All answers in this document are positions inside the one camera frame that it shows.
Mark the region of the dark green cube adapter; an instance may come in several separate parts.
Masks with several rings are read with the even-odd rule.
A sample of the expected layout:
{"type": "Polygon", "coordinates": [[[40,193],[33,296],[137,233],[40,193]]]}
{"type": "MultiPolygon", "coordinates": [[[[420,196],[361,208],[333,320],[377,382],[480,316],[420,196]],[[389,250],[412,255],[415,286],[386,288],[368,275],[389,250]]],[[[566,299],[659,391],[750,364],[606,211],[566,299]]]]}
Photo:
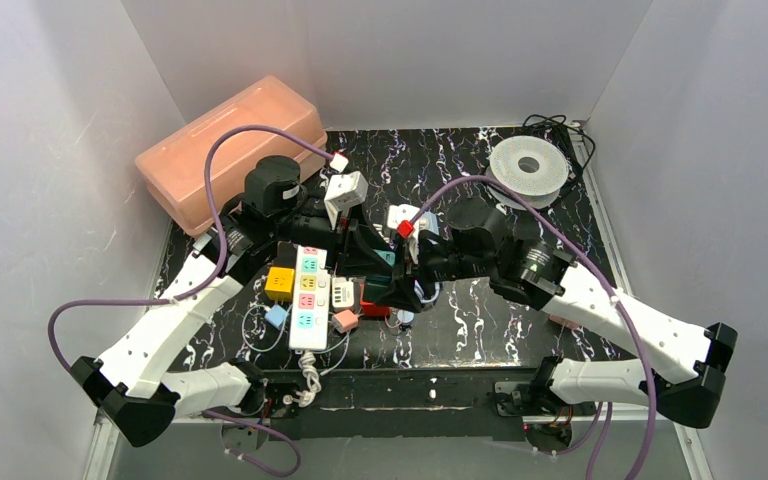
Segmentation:
{"type": "Polygon", "coordinates": [[[391,279],[381,276],[368,276],[363,280],[362,300],[377,304],[387,294],[391,279]]]}

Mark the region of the red cube plug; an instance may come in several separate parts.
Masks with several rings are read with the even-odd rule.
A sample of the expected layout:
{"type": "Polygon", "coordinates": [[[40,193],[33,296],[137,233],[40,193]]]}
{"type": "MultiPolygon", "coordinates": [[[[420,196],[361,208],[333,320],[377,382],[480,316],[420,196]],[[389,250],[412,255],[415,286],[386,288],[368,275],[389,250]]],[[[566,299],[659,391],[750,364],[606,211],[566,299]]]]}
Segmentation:
{"type": "Polygon", "coordinates": [[[371,302],[361,301],[360,310],[364,318],[387,319],[391,315],[391,308],[376,305],[371,302]]]}

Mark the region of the small white USB power strip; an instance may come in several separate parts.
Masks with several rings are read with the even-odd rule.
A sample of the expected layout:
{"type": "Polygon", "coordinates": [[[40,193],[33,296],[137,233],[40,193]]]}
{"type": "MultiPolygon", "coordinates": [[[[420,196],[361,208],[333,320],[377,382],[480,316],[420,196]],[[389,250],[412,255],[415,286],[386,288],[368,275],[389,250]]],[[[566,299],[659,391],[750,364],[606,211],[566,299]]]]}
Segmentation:
{"type": "Polygon", "coordinates": [[[355,282],[347,277],[331,279],[331,307],[335,313],[356,308],[355,282]]]}

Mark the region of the yellow cube socket adapter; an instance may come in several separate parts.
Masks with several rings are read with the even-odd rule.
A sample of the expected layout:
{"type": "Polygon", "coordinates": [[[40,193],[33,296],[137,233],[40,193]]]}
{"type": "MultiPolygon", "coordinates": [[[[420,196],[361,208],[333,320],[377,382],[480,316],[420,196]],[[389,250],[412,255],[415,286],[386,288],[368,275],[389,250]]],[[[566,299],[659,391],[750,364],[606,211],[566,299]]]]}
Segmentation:
{"type": "Polygon", "coordinates": [[[274,302],[291,302],[295,285],[295,270],[289,267],[271,266],[264,292],[274,302]]]}

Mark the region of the large white power strip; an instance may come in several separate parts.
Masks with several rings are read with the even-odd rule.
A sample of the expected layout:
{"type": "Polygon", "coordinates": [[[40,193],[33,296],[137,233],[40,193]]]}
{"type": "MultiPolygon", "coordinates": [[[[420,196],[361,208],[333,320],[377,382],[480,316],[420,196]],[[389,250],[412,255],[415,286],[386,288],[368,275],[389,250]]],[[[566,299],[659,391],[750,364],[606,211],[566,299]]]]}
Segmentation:
{"type": "Polygon", "coordinates": [[[290,312],[288,347],[323,351],[328,344],[330,280],[325,250],[299,246],[290,312]]]}

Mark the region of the light blue charger plug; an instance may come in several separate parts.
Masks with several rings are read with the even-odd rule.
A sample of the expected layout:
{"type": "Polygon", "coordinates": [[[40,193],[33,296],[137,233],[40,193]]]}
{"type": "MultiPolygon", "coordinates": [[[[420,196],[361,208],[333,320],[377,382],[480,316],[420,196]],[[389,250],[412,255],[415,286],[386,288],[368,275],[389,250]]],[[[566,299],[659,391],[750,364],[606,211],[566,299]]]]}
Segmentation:
{"type": "Polygon", "coordinates": [[[266,310],[264,321],[276,330],[282,331],[288,316],[288,311],[283,306],[274,304],[266,310]]]}

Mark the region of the teal charger plug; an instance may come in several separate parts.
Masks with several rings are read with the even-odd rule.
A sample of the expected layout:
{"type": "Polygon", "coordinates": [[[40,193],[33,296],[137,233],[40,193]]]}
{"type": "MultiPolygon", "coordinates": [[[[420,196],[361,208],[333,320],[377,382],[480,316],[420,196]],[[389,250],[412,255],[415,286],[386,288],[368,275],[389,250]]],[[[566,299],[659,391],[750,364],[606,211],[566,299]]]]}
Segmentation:
{"type": "Polygon", "coordinates": [[[376,253],[389,265],[395,264],[395,253],[392,251],[376,250],[376,253]]]}

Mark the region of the light blue power strip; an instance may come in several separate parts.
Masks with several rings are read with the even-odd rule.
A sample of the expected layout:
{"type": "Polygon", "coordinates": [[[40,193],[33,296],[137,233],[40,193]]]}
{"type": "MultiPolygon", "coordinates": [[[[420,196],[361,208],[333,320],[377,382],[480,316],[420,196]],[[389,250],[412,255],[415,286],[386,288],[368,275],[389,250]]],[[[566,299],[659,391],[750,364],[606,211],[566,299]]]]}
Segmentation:
{"type": "Polygon", "coordinates": [[[417,221],[417,226],[421,231],[428,231],[435,235],[440,233],[439,219],[433,212],[425,212],[417,221]]]}

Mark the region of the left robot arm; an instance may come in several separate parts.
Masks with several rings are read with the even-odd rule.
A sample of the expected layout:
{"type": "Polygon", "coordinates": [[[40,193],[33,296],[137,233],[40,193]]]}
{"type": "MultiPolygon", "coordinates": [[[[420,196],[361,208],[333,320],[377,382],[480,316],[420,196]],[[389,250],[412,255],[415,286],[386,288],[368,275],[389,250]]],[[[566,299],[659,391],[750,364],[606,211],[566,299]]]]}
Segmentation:
{"type": "Polygon", "coordinates": [[[241,194],[218,213],[167,290],[144,305],[141,319],[97,357],[80,357],[72,378],[134,447],[157,439],[180,417],[238,407],[263,379],[245,360],[174,373],[190,339],[272,262],[283,243],[296,248],[283,323],[289,349],[307,360],[326,350],[331,278],[348,261],[383,266],[385,244],[363,217],[368,183],[358,171],[333,175],[322,206],[312,209],[292,159],[262,159],[241,194]]]}

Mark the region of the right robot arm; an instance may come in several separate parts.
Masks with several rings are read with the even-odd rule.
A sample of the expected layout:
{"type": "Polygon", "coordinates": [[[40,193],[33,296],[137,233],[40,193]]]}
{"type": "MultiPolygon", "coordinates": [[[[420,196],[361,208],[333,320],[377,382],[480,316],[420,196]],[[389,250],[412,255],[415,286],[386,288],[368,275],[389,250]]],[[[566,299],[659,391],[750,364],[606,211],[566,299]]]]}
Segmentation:
{"type": "Polygon", "coordinates": [[[417,207],[388,209],[384,228],[395,260],[383,304],[416,311],[439,283],[484,278],[502,298],[570,320],[629,353],[625,361],[549,356],[530,382],[531,399],[635,404],[691,428],[712,424],[737,344],[734,328],[694,325],[643,303],[583,257],[517,231],[481,199],[455,204],[447,220],[442,236],[417,207]]]}

